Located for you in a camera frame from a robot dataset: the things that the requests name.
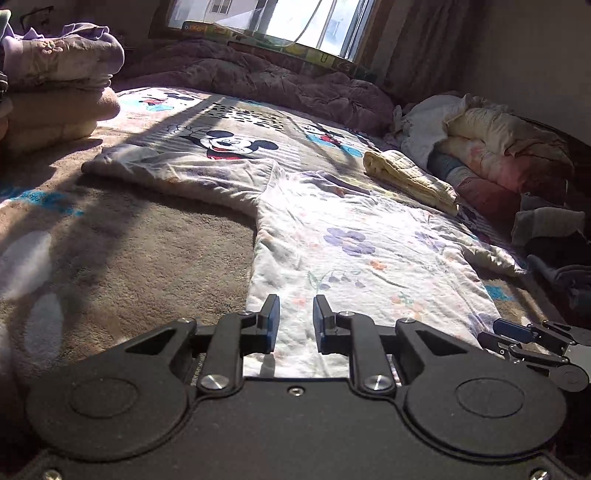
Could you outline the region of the cream quilted folded blanket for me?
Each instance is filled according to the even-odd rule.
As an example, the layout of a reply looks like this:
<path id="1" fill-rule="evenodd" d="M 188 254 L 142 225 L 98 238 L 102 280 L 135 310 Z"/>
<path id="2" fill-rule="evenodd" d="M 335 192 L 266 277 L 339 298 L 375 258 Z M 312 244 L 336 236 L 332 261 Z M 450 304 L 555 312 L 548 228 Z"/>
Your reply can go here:
<path id="1" fill-rule="evenodd" d="M 363 153 L 363 168 L 378 181 L 394 186 L 423 204 L 457 216 L 457 193 L 447 182 L 427 173 L 397 150 Z"/>

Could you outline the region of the colourful alphabet foam mat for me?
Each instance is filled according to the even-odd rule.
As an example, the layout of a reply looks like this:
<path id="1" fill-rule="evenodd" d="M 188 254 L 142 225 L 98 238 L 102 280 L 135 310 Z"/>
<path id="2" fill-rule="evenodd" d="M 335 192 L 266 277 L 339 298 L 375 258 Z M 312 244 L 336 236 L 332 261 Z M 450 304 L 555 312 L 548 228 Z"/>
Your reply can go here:
<path id="1" fill-rule="evenodd" d="M 197 21 L 185 21 L 181 32 L 184 36 L 228 45 L 236 51 L 263 58 L 276 66 L 301 75 L 315 77 L 337 72 L 349 78 L 373 84 L 378 80 L 378 75 L 364 66 L 273 36 Z"/>

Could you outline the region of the Mickey Mouse plush blanket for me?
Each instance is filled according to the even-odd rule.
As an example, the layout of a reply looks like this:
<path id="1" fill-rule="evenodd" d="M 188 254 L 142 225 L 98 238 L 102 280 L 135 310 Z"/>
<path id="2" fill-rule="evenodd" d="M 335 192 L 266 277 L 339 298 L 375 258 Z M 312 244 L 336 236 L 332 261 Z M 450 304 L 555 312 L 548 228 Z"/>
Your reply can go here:
<path id="1" fill-rule="evenodd" d="M 247 308 L 256 221 L 229 207 L 169 195 L 83 165 L 120 144 L 209 159 L 269 159 L 322 171 L 422 207 L 363 173 L 374 139 L 270 105 L 176 88 L 119 96 L 119 115 L 87 140 L 1 166 L 1 393 L 53 367 L 179 318 L 206 323 Z M 474 212 L 457 221 L 504 242 Z M 529 276 L 479 268 L 497 318 L 557 318 Z"/>

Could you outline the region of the dark wooden headboard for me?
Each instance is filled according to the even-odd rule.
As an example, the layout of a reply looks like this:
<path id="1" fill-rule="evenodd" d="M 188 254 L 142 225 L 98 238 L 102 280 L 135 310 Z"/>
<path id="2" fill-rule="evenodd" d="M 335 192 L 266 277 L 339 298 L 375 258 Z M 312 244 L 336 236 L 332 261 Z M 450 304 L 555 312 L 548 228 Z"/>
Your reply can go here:
<path id="1" fill-rule="evenodd" d="M 543 122 L 527 117 L 523 117 L 523 120 L 540 129 L 555 133 L 566 143 L 568 156 L 574 164 L 575 189 L 586 197 L 589 197 L 591 180 L 591 146 L 568 133 L 544 124 Z"/>

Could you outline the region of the folded clothes stack left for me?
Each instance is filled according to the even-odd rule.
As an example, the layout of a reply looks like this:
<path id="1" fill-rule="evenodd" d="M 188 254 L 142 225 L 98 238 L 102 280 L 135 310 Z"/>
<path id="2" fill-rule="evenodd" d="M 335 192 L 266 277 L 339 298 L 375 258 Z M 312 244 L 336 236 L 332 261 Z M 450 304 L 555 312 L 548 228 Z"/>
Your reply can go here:
<path id="1" fill-rule="evenodd" d="M 109 28 L 67 24 L 47 37 L 16 33 L 1 11 L 1 149 L 13 156 L 90 136 L 119 114 L 111 79 L 124 65 Z"/>

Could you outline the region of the purple crumpled comforter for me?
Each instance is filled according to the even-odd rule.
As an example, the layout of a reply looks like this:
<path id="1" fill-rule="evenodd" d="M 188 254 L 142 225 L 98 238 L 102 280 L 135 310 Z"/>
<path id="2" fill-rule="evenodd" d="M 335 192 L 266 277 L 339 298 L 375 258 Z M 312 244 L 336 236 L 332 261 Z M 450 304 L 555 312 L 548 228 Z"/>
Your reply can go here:
<path id="1" fill-rule="evenodd" d="M 152 47 L 113 78 L 117 91 L 182 87 L 284 107 L 356 131 L 382 136 L 394 105 L 376 85 L 341 72 L 296 73 L 228 45 L 204 39 Z"/>

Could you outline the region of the grey and dark clothes pile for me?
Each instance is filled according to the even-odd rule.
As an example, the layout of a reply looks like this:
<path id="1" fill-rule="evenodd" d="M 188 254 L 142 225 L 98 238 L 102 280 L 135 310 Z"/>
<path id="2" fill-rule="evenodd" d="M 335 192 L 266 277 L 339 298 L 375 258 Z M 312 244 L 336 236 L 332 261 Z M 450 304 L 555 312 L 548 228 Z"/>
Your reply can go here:
<path id="1" fill-rule="evenodd" d="M 569 323 L 590 324 L 590 227 L 580 210 L 521 196 L 511 232 L 528 269 Z"/>

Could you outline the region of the stacked rolled quilts pile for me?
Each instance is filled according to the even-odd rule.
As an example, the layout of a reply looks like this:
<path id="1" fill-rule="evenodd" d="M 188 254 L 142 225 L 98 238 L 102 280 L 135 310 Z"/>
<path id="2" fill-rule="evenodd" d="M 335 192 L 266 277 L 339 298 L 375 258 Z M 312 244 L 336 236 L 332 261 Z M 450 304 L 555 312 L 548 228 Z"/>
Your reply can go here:
<path id="1" fill-rule="evenodd" d="M 526 195 L 550 205 L 567 199 L 574 165 L 566 141 L 482 97 L 443 94 L 407 112 L 397 107 L 389 134 L 500 229 L 512 227 Z"/>

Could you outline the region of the brown curtain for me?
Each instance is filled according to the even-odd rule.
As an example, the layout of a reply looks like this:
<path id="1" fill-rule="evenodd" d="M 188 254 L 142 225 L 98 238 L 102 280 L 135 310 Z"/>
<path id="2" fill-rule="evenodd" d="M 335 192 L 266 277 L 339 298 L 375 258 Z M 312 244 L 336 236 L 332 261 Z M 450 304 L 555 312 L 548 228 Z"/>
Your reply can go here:
<path id="1" fill-rule="evenodd" d="M 392 99 L 420 102 L 457 90 L 489 3 L 467 0 L 379 1 L 356 63 L 376 74 Z"/>

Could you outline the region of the white floral padded garment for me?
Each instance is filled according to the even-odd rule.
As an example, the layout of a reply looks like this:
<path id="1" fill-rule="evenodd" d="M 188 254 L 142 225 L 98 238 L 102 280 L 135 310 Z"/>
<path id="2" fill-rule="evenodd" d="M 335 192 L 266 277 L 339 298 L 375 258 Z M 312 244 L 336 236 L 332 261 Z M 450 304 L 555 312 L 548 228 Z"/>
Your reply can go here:
<path id="1" fill-rule="evenodd" d="M 269 159 L 209 159 L 120 144 L 83 165 L 175 196 L 229 207 L 256 221 L 246 306 L 280 297 L 273 352 L 245 358 L 245 374 L 344 377 L 346 359 L 318 353 L 312 301 L 380 325 L 419 320 L 469 344 L 498 310 L 479 268 L 516 276 L 517 261 L 443 214 L 390 199 L 322 171 Z"/>

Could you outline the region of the window with wooden frame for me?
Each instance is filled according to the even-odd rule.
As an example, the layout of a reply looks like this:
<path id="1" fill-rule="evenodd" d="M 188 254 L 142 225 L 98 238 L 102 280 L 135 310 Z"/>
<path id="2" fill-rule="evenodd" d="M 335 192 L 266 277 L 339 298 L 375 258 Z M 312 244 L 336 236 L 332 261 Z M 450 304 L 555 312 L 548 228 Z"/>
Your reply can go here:
<path id="1" fill-rule="evenodd" d="M 273 36 L 352 61 L 375 6 L 370 0 L 162 1 L 149 36 L 172 38 L 182 35 L 185 21 L 206 22 Z"/>

